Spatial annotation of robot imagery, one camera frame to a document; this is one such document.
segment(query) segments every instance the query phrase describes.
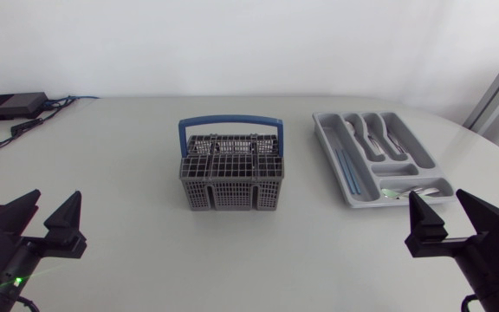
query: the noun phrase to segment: gray cutlery tray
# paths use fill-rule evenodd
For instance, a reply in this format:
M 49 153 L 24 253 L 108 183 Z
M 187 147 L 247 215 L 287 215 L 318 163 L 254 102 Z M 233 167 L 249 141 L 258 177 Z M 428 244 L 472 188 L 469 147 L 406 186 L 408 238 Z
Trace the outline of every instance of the gray cutlery tray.
M 334 169 L 344 198 L 352 208 L 409 204 L 408 198 L 385 197 L 383 188 L 405 192 L 414 187 L 436 187 L 440 192 L 427 198 L 428 204 L 455 200 L 454 190 L 436 161 L 397 114 L 313 113 L 313 119 L 315 133 Z M 354 134 L 345 121 L 353 124 Z M 384 151 L 372 144 L 370 136 Z M 339 161 L 342 150 L 353 165 L 360 194 L 352 193 L 348 186 Z

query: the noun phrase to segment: cable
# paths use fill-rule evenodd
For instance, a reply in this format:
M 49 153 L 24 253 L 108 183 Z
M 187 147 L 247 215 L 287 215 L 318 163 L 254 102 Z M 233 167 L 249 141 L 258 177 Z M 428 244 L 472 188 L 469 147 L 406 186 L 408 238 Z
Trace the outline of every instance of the cable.
M 18 302 L 24 304 L 24 307 L 28 307 L 32 312 L 40 312 L 40 309 L 34 304 L 33 301 L 24 298 L 23 296 L 19 296 L 16 299 Z
M 62 98 L 62 99 L 58 99 L 58 100 L 47 100 L 47 101 L 45 101 L 43 103 L 43 106 L 45 108 L 51 107 L 50 109 L 51 110 L 54 109 L 55 111 L 52 114 L 50 114 L 49 116 L 47 116 L 47 117 L 45 117 L 43 119 L 40 119 L 36 124 L 32 125 L 31 127 L 21 128 L 20 131 L 18 131 L 16 134 L 13 134 L 10 138 L 0 141 L 0 148 L 7 146 L 10 142 L 12 142 L 13 140 L 16 140 L 21 135 L 23 135 L 23 134 L 27 133 L 28 131 L 34 129 L 35 127 L 40 126 L 46 120 L 49 120 L 49 119 L 55 117 L 55 115 L 57 115 L 59 112 L 61 112 L 61 110 L 63 108 L 70 106 L 72 103 L 74 103 L 76 100 L 79 100 L 79 99 L 99 99 L 99 97 L 96 97 L 96 96 L 68 96 L 68 97 L 65 97 L 65 98 Z
M 461 312 L 469 312 L 469 302 L 472 302 L 473 300 L 478 300 L 476 295 L 468 295 L 466 296 L 463 301 L 461 302 Z

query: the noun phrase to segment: white wall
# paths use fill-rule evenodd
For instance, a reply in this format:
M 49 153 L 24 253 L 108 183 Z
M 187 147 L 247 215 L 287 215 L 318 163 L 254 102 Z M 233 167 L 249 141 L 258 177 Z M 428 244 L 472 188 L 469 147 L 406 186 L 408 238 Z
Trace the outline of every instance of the white wall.
M 350 94 L 462 123 L 499 0 L 0 0 L 0 94 Z

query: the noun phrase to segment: dishwasher cutlery basket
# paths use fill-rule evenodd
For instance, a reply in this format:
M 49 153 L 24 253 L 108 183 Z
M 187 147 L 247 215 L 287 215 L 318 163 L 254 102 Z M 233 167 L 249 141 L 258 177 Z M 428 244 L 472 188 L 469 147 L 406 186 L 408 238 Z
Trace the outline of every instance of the dishwasher cutlery basket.
M 221 122 L 276 127 L 274 134 L 192 135 L 186 128 Z M 178 123 L 180 180 L 193 211 L 276 209 L 284 177 L 282 120 L 250 115 L 212 115 Z

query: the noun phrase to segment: blue handle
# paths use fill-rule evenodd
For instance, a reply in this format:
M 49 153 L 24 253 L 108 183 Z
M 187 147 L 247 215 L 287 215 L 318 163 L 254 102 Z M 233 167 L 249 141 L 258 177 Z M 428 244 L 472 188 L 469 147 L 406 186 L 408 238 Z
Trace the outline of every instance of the blue handle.
M 280 157 L 284 154 L 282 120 L 270 117 L 252 116 L 252 115 L 211 115 L 188 118 L 178 122 L 178 134 L 180 135 L 180 152 L 182 157 L 188 156 L 188 143 L 186 142 L 186 127 L 206 125 L 221 122 L 240 122 L 252 123 L 257 125 L 276 127 L 278 136 L 278 154 Z

